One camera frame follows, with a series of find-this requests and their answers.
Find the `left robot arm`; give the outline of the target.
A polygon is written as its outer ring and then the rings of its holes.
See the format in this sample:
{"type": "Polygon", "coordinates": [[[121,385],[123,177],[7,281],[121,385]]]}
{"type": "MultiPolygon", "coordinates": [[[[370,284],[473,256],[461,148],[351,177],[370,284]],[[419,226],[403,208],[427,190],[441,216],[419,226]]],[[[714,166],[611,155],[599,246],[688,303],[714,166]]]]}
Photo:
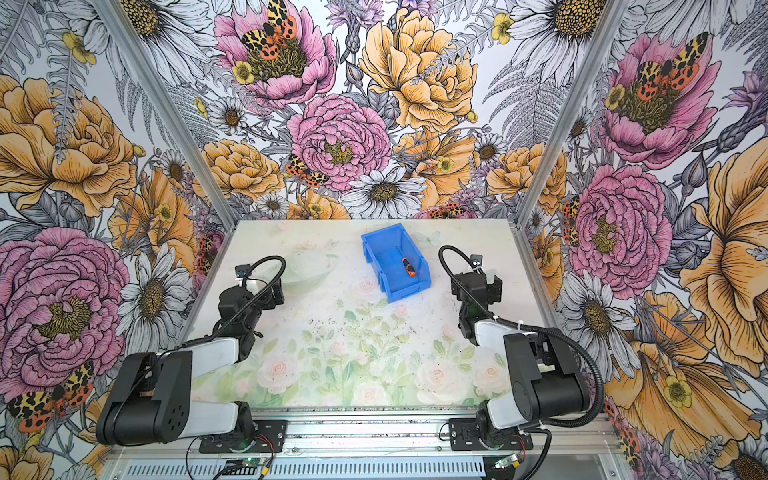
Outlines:
{"type": "Polygon", "coordinates": [[[256,436],[245,402],[214,403],[192,398],[193,380],[246,360],[262,334],[265,310],[284,303],[281,281],[252,293],[245,286],[219,296],[219,321],[208,336],[166,352],[126,357],[96,424],[97,441],[123,447],[208,438],[246,447],[256,436]]]}

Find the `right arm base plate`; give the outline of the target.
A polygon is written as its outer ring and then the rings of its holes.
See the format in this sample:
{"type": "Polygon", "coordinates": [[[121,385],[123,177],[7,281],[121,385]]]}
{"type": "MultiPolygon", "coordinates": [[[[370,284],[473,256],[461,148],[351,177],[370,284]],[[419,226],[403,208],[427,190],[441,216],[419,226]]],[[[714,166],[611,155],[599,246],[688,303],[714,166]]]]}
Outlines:
{"type": "Polygon", "coordinates": [[[451,418],[448,421],[448,441],[452,451],[529,451],[533,441],[518,427],[497,429],[489,420],[451,418]]]}

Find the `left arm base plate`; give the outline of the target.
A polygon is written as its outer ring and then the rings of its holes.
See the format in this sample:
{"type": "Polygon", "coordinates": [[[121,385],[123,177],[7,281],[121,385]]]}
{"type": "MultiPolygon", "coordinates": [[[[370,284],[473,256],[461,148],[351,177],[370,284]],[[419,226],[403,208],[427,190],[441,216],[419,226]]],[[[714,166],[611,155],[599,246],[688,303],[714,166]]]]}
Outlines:
{"type": "Polygon", "coordinates": [[[288,422],[256,420],[244,431],[204,436],[201,454],[277,454],[283,451],[288,422]]]}

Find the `orange black handled screwdriver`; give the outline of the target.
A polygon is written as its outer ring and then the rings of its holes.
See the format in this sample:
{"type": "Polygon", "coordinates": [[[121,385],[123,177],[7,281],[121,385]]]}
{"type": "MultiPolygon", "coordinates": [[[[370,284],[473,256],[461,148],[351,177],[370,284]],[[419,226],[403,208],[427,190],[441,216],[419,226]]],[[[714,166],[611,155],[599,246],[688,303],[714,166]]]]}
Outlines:
{"type": "Polygon", "coordinates": [[[402,264],[409,277],[415,278],[418,275],[416,268],[407,258],[402,259],[402,264]]]}

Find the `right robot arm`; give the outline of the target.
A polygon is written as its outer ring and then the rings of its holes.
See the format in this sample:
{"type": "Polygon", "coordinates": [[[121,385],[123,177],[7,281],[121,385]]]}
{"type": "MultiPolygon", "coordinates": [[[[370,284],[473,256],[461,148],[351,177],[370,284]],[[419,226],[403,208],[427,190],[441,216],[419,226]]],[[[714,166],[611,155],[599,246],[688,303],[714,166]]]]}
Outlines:
{"type": "Polygon", "coordinates": [[[590,389],[568,342],[552,329],[532,330],[493,317],[488,306],[501,300],[502,281],[479,271],[460,273],[451,292],[460,301],[459,328],[464,338],[506,360],[502,377],[510,390],[481,404],[466,442],[487,449],[530,448],[524,431],[563,415],[587,412],[590,389]]]}

